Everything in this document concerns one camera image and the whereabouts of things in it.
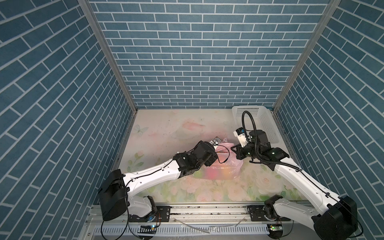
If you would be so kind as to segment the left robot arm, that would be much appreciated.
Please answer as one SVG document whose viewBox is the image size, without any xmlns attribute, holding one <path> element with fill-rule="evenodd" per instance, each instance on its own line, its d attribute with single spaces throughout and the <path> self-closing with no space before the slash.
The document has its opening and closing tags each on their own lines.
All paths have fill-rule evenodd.
<svg viewBox="0 0 384 240">
<path fill-rule="evenodd" d="M 192 150 L 177 153 L 168 161 L 142 171 L 123 174 L 117 169 L 110 172 L 98 192 L 103 220 L 111 221 L 128 212 L 144 222 L 152 221 L 158 212 L 153 197 L 137 195 L 163 182 L 193 175 L 202 166 L 211 166 L 218 160 L 219 143 L 220 138 L 199 141 Z"/>
</svg>

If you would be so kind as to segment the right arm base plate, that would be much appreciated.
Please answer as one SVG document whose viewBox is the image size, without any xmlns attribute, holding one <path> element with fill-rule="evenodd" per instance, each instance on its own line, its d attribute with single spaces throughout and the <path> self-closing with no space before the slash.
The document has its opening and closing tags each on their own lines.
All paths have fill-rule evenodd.
<svg viewBox="0 0 384 240">
<path fill-rule="evenodd" d="M 288 218 L 281 217 L 268 217 L 265 211 L 264 205 L 248 205 L 246 207 L 247 212 L 251 217 L 252 222 L 261 222 L 261 221 L 269 221 L 269 222 L 289 222 L 291 221 Z"/>
</svg>

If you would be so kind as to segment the white perforated plastic basket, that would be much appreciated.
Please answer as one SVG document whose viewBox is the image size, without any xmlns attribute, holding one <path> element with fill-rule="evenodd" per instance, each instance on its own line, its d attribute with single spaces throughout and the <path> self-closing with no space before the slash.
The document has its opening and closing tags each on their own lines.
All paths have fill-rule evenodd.
<svg viewBox="0 0 384 240">
<path fill-rule="evenodd" d="M 258 130 L 266 133 L 272 145 L 283 144 L 283 138 L 269 109 L 264 106 L 236 106 L 232 107 L 232 113 L 236 128 L 242 127 L 242 114 L 244 111 L 251 113 Z"/>
</svg>

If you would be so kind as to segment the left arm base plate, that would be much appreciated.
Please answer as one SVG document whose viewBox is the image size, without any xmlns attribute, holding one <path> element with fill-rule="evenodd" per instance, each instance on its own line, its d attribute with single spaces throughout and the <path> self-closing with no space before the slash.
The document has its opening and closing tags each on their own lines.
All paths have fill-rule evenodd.
<svg viewBox="0 0 384 240">
<path fill-rule="evenodd" d="M 157 206 L 158 214 L 157 217 L 160 215 L 161 222 L 168 223 L 170 221 L 170 215 L 171 215 L 171 206 Z M 156 216 L 152 215 L 151 217 L 139 217 L 137 215 L 132 215 L 130 212 L 130 218 L 129 222 L 132 223 L 148 223 L 148 222 L 155 222 Z"/>
</svg>

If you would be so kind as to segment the pink plastic bag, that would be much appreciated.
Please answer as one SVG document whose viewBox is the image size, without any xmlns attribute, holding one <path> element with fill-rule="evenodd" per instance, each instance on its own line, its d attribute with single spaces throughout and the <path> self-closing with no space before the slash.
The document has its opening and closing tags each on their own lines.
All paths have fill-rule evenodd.
<svg viewBox="0 0 384 240">
<path fill-rule="evenodd" d="M 193 174 L 196 179 L 204 180 L 233 180 L 240 176 L 243 161 L 238 160 L 236 154 L 231 150 L 233 143 L 224 139 L 216 148 L 218 160 L 210 167 L 202 166 Z"/>
</svg>

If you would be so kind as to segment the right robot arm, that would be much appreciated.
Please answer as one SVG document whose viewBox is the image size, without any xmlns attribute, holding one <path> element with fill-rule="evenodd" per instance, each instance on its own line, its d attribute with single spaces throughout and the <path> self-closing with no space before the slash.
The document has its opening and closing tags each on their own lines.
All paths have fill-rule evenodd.
<svg viewBox="0 0 384 240">
<path fill-rule="evenodd" d="M 238 160 L 251 158 L 251 163 L 268 167 L 291 183 L 312 204 L 306 207 L 274 195 L 265 201 L 266 219 L 291 219 L 315 231 L 322 240 L 346 240 L 355 236 L 361 226 L 353 199 L 329 190 L 300 168 L 284 150 L 271 147 L 265 132 L 247 133 L 238 128 L 234 136 L 239 144 L 231 150 Z"/>
</svg>

